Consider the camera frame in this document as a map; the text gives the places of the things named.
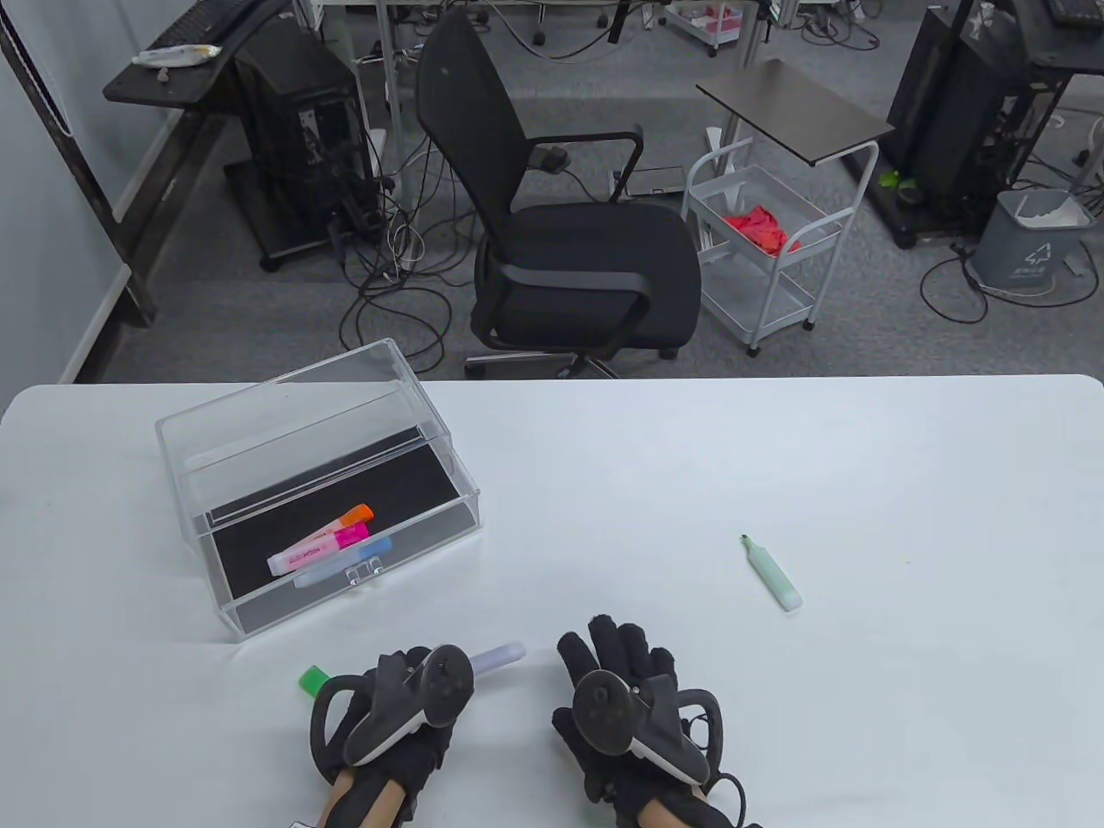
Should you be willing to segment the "person's left hand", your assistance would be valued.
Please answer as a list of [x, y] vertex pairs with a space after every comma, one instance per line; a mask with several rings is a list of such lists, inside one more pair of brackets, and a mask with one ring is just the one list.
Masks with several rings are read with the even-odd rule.
[[309, 749], [335, 788], [323, 827], [411, 821], [474, 694], [474, 668], [454, 645], [382, 655], [364, 675], [336, 675], [314, 698]]

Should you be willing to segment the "person's right hand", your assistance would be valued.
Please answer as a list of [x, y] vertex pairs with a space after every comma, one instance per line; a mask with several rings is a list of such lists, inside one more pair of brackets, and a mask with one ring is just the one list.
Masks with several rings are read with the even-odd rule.
[[619, 825], [645, 825], [651, 806], [683, 825], [729, 825], [705, 799], [722, 778], [718, 699], [682, 689], [673, 655], [649, 646], [639, 624], [598, 615], [588, 631], [588, 640], [567, 631], [558, 643], [574, 697], [552, 715], [587, 799], [611, 804]]

